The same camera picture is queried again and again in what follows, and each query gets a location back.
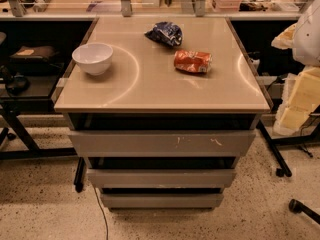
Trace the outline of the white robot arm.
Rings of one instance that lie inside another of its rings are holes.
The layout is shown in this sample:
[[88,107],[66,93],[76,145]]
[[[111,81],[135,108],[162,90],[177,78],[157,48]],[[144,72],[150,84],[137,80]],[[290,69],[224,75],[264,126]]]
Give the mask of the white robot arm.
[[320,106],[320,0],[314,0],[299,20],[275,37],[271,45],[291,49],[293,59],[304,65],[297,75],[288,74],[273,126],[277,134],[291,135]]

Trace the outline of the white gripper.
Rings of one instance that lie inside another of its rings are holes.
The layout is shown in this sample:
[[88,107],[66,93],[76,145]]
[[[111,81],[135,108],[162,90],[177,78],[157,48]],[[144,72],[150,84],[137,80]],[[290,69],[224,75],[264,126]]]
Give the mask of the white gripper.
[[292,135],[320,106],[320,68],[305,66],[298,74],[289,73],[285,79],[282,103],[276,113],[273,131]]

